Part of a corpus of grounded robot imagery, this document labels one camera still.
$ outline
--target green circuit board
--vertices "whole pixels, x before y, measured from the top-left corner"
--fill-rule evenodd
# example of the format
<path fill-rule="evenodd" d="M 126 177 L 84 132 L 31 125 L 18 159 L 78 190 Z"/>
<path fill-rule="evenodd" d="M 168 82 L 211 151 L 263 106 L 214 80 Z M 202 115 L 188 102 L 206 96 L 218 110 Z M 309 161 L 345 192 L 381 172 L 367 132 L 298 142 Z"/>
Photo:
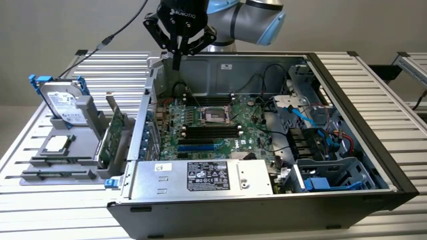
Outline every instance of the green circuit board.
<path fill-rule="evenodd" d="M 256 159 L 264 159 L 267 165 L 274 161 L 275 155 L 272 152 L 266 150 L 272 150 L 271 145 L 264 145 L 264 149 L 260 148 L 258 144 L 258 138 L 260 138 L 262 143 L 268 139 L 270 134 L 258 130 L 255 123 L 252 121 L 252 114 L 256 110 L 254 116 L 260 119 L 262 109 L 255 106 L 248 106 L 247 102 L 255 102 L 255 98 L 250 96 L 240 96 L 232 101 L 230 106 L 208 106 L 208 107 L 194 107 L 184 106 L 179 100 L 172 101 L 163 109 L 163 124 L 160 125 L 160 135 L 162 135 L 162 146 L 160 146 L 160 159 L 170 160 L 203 160 L 203 159 L 236 159 L 246 153 L 255 153 Z M 228 114 L 228 122 L 207 122 L 202 120 L 203 109 L 211 111 L 220 111 L 226 108 Z M 167 124 L 174 121 L 174 126 L 167 127 Z M 236 138 L 215 138 L 212 151 L 178 151 L 179 140 L 184 139 L 182 137 L 182 127 L 183 125 L 191 127 L 203 126 L 235 126 L 242 125 L 243 134 Z M 266 129 L 266 125 L 258 125 L 260 128 Z M 178 158 L 178 153 L 188 153 L 188 158 Z"/>
<path fill-rule="evenodd" d="M 119 109 L 114 111 L 110 126 L 106 130 L 103 140 L 99 142 L 99 147 L 95 159 L 100 159 L 102 164 L 107 168 L 110 162 L 115 161 L 119 149 L 122 131 L 124 128 L 124 116 Z"/>

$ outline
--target white label sticker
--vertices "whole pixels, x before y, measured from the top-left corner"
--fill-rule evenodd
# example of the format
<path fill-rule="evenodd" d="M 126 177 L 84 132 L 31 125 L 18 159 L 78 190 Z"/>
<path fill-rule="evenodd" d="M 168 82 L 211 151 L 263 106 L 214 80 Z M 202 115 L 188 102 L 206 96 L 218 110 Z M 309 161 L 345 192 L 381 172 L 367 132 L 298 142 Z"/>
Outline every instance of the white label sticker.
<path fill-rule="evenodd" d="M 76 107 L 76 97 L 68 92 L 51 91 L 48 98 L 62 119 L 71 124 L 87 124 L 86 116 Z"/>
<path fill-rule="evenodd" d="M 234 69 L 234 65 L 232 64 L 222 64 L 220 65 L 220 70 L 232 70 Z"/>
<path fill-rule="evenodd" d="M 154 171 L 155 172 L 172 171 L 172 163 L 156 163 L 154 165 Z"/>

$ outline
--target blue ram slot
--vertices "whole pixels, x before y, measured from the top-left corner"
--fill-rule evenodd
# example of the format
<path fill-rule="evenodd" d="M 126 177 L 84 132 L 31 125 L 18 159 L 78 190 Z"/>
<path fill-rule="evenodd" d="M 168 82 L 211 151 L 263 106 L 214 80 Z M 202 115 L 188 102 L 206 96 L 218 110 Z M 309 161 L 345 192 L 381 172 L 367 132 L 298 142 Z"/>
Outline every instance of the blue ram slot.
<path fill-rule="evenodd" d="M 179 152 L 190 152 L 190 151 L 214 151 L 215 145 L 195 145 L 195 146 L 178 146 Z"/>

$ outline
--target robotic arm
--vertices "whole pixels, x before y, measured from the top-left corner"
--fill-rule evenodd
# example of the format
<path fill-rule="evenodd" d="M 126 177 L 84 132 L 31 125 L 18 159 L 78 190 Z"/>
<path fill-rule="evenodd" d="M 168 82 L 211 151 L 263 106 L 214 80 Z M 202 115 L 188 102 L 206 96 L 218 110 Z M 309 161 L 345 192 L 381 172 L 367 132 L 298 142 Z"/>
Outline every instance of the robotic arm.
<path fill-rule="evenodd" d="M 144 19 L 144 26 L 162 49 L 174 54 L 174 70 L 180 69 L 183 55 L 195 55 L 216 40 L 216 34 L 208 26 L 208 0 L 162 0 L 156 14 Z M 170 33 L 164 34 L 159 20 Z M 203 36 L 188 43 L 203 29 Z"/>
<path fill-rule="evenodd" d="M 172 69 L 179 70 L 182 56 L 195 55 L 208 46 L 210 51 L 224 51 L 235 39 L 270 45 L 284 22 L 282 10 L 280 0 L 162 0 L 143 24 L 159 47 L 174 54 Z M 203 36 L 188 43 L 202 29 Z"/>

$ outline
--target warning label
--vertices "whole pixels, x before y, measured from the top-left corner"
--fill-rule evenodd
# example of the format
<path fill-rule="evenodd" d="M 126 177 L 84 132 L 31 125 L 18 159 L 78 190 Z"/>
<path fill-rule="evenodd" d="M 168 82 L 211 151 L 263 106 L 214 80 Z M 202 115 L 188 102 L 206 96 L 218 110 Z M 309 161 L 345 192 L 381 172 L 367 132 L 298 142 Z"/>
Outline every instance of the warning label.
<path fill-rule="evenodd" d="M 187 189 L 194 191 L 230 190 L 226 161 L 187 163 Z"/>

